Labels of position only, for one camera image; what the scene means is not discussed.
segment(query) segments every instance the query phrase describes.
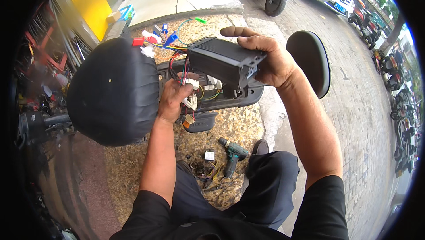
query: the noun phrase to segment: forearm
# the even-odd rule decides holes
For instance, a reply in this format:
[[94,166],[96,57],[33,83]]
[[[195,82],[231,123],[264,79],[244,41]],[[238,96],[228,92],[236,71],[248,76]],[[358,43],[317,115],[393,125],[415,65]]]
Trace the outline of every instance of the forearm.
[[140,178],[140,190],[163,197],[171,207],[176,184],[173,124],[157,118],[151,130]]
[[337,132],[302,70],[297,67],[277,90],[288,113],[295,148],[307,172],[305,189],[327,175],[342,177]]

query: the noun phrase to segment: yellow pillar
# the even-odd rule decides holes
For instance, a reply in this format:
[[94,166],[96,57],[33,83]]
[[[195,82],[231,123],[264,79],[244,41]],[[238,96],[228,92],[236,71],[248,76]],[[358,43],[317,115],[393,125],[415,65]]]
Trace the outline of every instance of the yellow pillar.
[[106,17],[112,12],[106,0],[72,0],[87,25],[101,41],[108,28]]

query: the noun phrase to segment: hand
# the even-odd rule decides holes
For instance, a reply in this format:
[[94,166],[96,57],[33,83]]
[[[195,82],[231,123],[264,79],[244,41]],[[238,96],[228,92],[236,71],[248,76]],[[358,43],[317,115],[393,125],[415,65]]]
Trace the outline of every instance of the hand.
[[245,27],[226,27],[220,34],[226,37],[238,37],[238,44],[247,49],[267,52],[260,62],[260,70],[255,79],[276,88],[282,86],[298,67],[291,54],[274,38],[266,37]]
[[[199,75],[189,72],[187,78],[199,79]],[[161,100],[159,101],[158,118],[169,123],[174,123],[182,111],[180,103],[193,92],[193,85],[190,83],[180,86],[180,83],[170,79],[164,86]]]

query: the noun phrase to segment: person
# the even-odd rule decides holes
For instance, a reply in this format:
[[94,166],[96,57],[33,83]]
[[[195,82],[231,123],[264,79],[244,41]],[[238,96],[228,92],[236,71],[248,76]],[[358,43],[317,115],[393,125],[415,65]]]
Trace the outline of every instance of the person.
[[[256,79],[274,86],[282,98],[307,172],[292,238],[348,239],[340,144],[305,74],[272,38],[245,27],[227,27],[220,33],[238,37],[244,48],[268,53]],[[188,75],[198,78],[194,73]],[[133,211],[110,239],[289,239],[277,229],[293,209],[292,193],[300,171],[296,156],[269,152],[267,142],[258,141],[249,158],[249,185],[239,202],[225,211],[210,205],[189,170],[176,164],[173,123],[180,115],[181,101],[192,91],[189,83],[166,83]]]

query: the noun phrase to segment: green wire terminal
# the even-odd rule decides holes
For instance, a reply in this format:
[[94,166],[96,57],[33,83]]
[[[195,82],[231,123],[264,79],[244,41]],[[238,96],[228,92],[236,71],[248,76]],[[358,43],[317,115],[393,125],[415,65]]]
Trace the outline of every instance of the green wire terminal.
[[196,20],[196,21],[199,21],[199,22],[202,22],[202,23],[204,23],[204,24],[207,24],[207,21],[206,21],[206,20],[204,20],[204,19],[201,19],[201,18],[196,17],[196,18],[195,18],[195,20]]

